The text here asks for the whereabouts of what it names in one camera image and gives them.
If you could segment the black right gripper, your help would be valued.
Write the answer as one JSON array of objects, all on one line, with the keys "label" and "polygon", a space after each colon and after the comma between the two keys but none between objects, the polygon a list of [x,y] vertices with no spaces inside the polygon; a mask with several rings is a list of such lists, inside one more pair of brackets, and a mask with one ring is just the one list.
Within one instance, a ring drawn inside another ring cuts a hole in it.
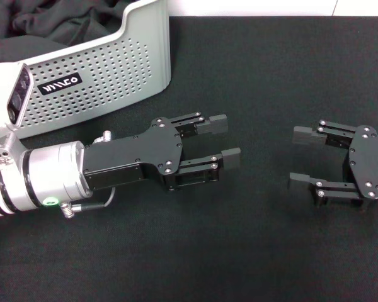
[{"label": "black right gripper", "polygon": [[349,148],[354,183],[333,182],[291,172],[288,188],[310,192],[316,207],[342,205],[368,208],[378,200],[378,133],[373,126],[358,127],[320,120],[317,127],[295,126],[292,142]]}]

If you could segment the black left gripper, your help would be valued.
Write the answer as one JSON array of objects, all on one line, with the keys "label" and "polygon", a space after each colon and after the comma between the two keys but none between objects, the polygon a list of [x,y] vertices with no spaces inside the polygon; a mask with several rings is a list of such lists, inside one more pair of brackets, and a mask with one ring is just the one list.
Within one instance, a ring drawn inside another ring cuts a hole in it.
[{"label": "black left gripper", "polygon": [[204,117],[197,111],[160,123],[143,133],[92,144],[83,156],[83,174],[90,190],[120,186],[146,179],[166,185],[177,172],[181,138],[228,132],[225,114]]}]

